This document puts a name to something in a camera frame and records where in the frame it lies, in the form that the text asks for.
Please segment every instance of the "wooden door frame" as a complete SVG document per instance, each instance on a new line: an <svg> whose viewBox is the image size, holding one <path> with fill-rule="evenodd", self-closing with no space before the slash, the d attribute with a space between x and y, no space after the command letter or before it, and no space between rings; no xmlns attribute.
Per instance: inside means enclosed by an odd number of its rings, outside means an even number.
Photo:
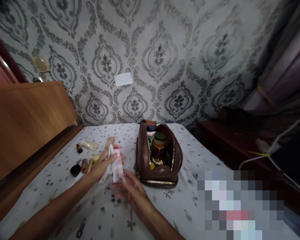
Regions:
<svg viewBox="0 0 300 240"><path fill-rule="evenodd" d="M0 72L4 76L0 84L8 83L27 83L27 79L21 72L17 63L14 61L4 43L0 39Z"/></svg>

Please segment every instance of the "power cord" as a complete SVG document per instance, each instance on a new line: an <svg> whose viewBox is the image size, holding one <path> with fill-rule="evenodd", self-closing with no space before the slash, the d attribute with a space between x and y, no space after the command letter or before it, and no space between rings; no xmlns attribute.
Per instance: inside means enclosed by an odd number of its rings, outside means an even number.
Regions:
<svg viewBox="0 0 300 240"><path fill-rule="evenodd" d="M255 157L255 158L251 158L251 159L248 159L246 161L243 161L240 166L239 166L239 169L240 170L242 168L242 165L247 163L247 162L251 162L251 161L254 161L254 160L257 160L257 159L260 159L260 158L264 158L264 157L267 157L269 158L269 160L273 163L273 165L281 171L281 169L278 167L278 165L273 161L273 159L271 158L270 156L270 152L271 150L274 148L274 146L277 144L277 142L279 141L279 139L284 136L286 133L288 133L289 131L291 131L296 125L298 125L298 123L300 123L300 119L298 121L296 121L294 124L292 124L287 130L285 130L283 133L281 133L279 136L277 136L277 138L274 140L274 142L272 143L272 145L270 146L270 148L268 149L267 151L267 155L265 156L259 156L259 157ZM283 175L288 178L291 182L293 182L299 189L300 189L300 185L298 183L296 183L292 178L290 178L287 174L283 173Z"/></svg>

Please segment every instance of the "hand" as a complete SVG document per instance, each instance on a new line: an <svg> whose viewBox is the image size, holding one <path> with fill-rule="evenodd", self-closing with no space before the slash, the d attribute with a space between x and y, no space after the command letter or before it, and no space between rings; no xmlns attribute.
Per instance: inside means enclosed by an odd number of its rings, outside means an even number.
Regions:
<svg viewBox="0 0 300 240"><path fill-rule="evenodd" d="M113 148L116 149L116 148L122 148L120 145L117 145L117 144L113 144ZM122 165L124 166L124 156L123 156L123 153L121 152L121 158L122 158Z"/></svg>
<svg viewBox="0 0 300 240"><path fill-rule="evenodd" d="M87 176L91 177L93 181L98 182L101 179L108 166L117 159L117 154L112 155L109 159L106 159L107 157L108 150L103 153L100 160L94 164L91 171L87 174Z"/></svg>
<svg viewBox="0 0 300 240"><path fill-rule="evenodd" d="M119 193L118 197L126 197L138 218L147 225L148 216L156 211L150 202L141 182L128 170L123 170L125 176L122 183L114 183L117 188L125 189L126 192Z"/></svg>

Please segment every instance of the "black compact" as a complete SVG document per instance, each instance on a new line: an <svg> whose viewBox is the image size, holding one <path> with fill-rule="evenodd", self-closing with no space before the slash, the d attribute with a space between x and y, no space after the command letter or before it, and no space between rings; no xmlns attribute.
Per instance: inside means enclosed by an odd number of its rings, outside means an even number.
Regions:
<svg viewBox="0 0 300 240"><path fill-rule="evenodd" d="M81 171L81 167L79 164L74 165L71 169L70 169L70 173L72 174L72 176L76 177L79 175Z"/></svg>

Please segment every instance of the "wall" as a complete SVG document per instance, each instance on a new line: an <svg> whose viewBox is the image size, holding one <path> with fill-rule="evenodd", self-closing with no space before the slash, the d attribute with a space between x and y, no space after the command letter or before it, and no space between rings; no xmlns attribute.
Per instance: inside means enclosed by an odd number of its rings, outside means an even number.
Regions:
<svg viewBox="0 0 300 240"><path fill-rule="evenodd" d="M0 38L25 77L44 56L86 125L190 128L240 104L283 0L6 0ZM133 72L116 87L114 75Z"/></svg>

